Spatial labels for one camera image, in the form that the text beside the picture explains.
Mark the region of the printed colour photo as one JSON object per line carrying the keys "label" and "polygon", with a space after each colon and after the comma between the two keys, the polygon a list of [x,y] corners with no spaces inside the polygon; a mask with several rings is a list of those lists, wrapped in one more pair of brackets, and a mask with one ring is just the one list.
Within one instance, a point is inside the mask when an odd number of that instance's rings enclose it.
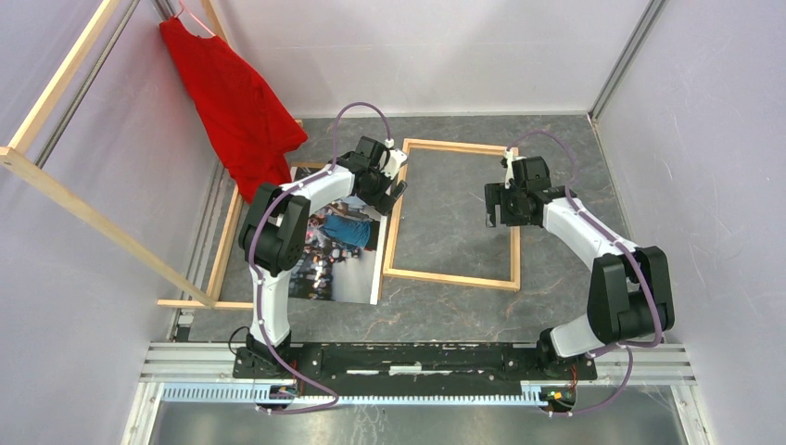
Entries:
{"label": "printed colour photo", "polygon": [[363,226],[379,226],[373,246],[347,244],[316,228],[306,232],[305,250],[292,270],[289,296],[298,299],[376,305],[382,285],[387,217],[356,197],[342,198],[314,212]]}

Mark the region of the aluminium rail base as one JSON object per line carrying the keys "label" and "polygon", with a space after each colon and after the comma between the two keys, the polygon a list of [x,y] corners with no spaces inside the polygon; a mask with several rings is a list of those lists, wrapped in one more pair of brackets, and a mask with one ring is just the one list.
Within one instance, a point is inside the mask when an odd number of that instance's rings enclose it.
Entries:
{"label": "aluminium rail base", "polygon": [[713,436],[686,350],[616,350],[544,369],[535,348],[516,343],[301,343],[279,369],[239,345],[152,343],[122,434],[150,442],[165,401],[247,403],[269,408],[322,404],[538,407],[563,409],[581,388],[663,389],[690,444]]}

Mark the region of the wooden clothes rack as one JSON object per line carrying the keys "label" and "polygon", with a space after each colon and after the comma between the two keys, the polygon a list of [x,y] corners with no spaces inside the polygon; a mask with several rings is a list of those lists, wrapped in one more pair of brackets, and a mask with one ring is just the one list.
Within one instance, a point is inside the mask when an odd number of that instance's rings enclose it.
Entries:
{"label": "wooden clothes rack", "polygon": [[1,294],[246,311],[223,295],[243,200],[158,25],[171,1],[1,5]]}

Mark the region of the red hanging shirt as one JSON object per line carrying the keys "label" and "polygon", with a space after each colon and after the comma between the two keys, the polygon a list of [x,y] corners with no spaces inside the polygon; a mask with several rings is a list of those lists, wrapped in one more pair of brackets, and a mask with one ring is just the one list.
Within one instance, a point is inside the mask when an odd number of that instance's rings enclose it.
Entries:
{"label": "red hanging shirt", "polygon": [[219,37],[198,37],[179,19],[160,23],[159,31],[240,196],[250,202],[260,185],[288,183],[285,154],[308,136],[270,85]]}

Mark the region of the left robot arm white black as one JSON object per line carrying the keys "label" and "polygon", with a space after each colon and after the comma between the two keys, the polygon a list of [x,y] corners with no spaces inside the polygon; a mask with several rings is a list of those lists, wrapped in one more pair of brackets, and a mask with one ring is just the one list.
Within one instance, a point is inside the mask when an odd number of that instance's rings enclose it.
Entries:
{"label": "left robot arm white black", "polygon": [[307,246],[307,233],[318,226],[323,209],[355,197],[372,209],[370,221],[349,218],[337,224],[324,222],[325,231],[355,228],[351,244],[375,246],[383,229],[378,221],[391,214],[407,184],[399,171],[407,154],[391,140],[364,136],[356,148],[321,169],[290,183],[262,184],[238,237],[251,274],[254,311],[245,351],[268,377],[284,375],[291,365],[287,349],[291,338],[287,302],[290,276]]}

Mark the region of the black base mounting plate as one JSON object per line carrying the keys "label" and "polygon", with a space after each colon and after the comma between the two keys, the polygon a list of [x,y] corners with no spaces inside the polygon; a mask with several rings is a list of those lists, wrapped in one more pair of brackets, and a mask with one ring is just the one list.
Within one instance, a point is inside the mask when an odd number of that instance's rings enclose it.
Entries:
{"label": "black base mounting plate", "polygon": [[293,379],[299,396],[327,388],[343,397],[502,396],[518,394],[523,381],[593,381],[598,372],[591,359],[530,344],[306,342],[290,344],[277,367],[240,347],[233,376]]}

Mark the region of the wooden picture frame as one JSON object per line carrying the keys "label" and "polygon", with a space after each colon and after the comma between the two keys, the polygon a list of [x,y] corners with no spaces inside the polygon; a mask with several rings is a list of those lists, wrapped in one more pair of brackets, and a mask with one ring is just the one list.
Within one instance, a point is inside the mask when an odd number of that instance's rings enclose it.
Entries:
{"label": "wooden picture frame", "polygon": [[383,276],[520,290],[520,230],[484,226],[482,181],[504,147],[407,138],[403,151],[411,188],[389,220]]}

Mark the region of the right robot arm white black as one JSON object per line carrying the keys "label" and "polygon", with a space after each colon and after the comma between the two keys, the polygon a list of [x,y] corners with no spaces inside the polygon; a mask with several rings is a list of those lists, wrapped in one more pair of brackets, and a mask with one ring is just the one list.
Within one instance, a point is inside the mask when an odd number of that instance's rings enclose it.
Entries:
{"label": "right robot arm white black", "polygon": [[580,355],[598,356],[616,345],[659,344],[676,321],[666,254],[625,239],[568,187],[552,185],[543,158],[506,154],[501,165],[504,181],[484,187],[487,225],[540,227],[562,240],[590,272],[585,312],[542,333],[538,371],[558,378]]}

